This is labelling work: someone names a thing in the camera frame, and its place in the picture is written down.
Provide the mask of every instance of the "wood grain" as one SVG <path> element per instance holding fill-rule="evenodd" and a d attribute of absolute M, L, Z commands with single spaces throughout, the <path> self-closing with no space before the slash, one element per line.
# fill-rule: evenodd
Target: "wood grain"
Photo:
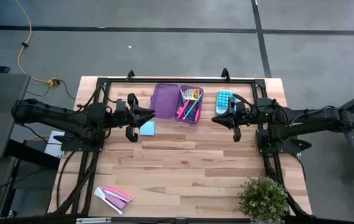
<path fill-rule="evenodd" d="M 85 104 L 93 93 L 97 77 L 82 77 L 77 104 Z M 230 90 L 253 102 L 251 87 L 235 84 L 192 84 L 204 89 L 200 121 L 197 124 L 173 119 L 157 119 L 155 136 L 140 136 L 129 142 L 125 129 L 112 129 L 105 141 L 96 169 L 97 186 L 114 187 L 133 201 L 124 209 L 125 217 L 202 217 L 242 218 L 237 193 L 247 177 L 264 175 L 263 158 L 258 153 L 254 132 L 256 126 L 241 127 L 240 142 L 233 142 L 233 131 L 211 122 L 215 116 L 218 90 Z M 286 105 L 280 79 L 266 79 L 268 97 Z M 148 108 L 155 84 L 114 83 L 109 97 L 126 99 L 135 93 L 139 105 Z M 67 164 L 60 186 L 60 201 L 72 191 L 82 154 L 76 152 Z M 66 156 L 62 157 L 62 167 Z M 290 155 L 281 155 L 287 188 L 306 212 L 310 211 L 308 195 L 300 164 Z M 54 211 L 55 191 L 49 211 Z M 82 190 L 80 205 L 86 187 Z M 90 216 L 118 216 L 100 199 L 92 196 Z"/>

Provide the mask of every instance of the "blue sticky note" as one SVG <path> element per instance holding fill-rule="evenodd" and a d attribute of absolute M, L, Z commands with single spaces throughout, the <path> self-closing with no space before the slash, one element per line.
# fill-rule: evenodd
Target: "blue sticky note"
<path fill-rule="evenodd" d="M 140 135 L 154 135 L 154 121 L 147 121 L 141 126 L 139 134 Z"/>

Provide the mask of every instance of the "gray floor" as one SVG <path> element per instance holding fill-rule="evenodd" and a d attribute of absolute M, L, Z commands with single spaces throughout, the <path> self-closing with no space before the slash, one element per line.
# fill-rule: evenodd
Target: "gray floor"
<path fill-rule="evenodd" d="M 256 27 L 250 0 L 30 0 L 21 4 L 37 26 Z M 264 29 L 354 30 L 354 1 L 350 0 L 258 0 L 258 7 Z M 0 0 L 0 24 L 27 22 L 14 1 Z M 0 30 L 0 65 L 10 66 L 10 73 L 20 73 L 16 58 L 27 35 Z M 265 35 L 264 39 L 272 77 L 282 78 L 290 108 L 340 106 L 354 97 L 354 36 Z M 256 34 L 36 31 L 22 64 L 35 77 L 64 80 L 72 94 L 82 75 L 126 75 L 130 69 L 136 75 L 217 77 L 227 67 L 234 77 L 264 77 Z M 44 93 L 45 87 L 30 86 L 29 91 Z M 38 99 L 73 105 L 62 87 Z M 31 126 L 43 135 L 51 130 Z M 18 127 L 12 134 L 16 140 L 31 136 Z M 314 215 L 354 221 L 354 182 L 340 180 L 354 166 L 343 135 L 324 132 L 303 138 L 313 144 L 302 160 Z"/>

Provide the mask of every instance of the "green plant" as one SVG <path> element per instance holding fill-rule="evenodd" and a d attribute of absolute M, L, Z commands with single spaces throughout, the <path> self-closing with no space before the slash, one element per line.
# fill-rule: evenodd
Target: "green plant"
<path fill-rule="evenodd" d="M 278 222 L 289 209 L 282 186 L 268 177 L 251 178 L 238 193 L 239 210 L 262 222 Z"/>

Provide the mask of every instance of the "stapler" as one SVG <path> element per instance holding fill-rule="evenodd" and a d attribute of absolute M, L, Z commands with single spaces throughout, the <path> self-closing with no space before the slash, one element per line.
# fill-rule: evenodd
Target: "stapler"
<path fill-rule="evenodd" d="M 130 196 L 109 187 L 97 187 L 94 195 L 102 199 L 102 201 L 115 209 L 120 215 L 123 214 L 122 209 L 126 206 L 126 202 L 132 200 Z"/>

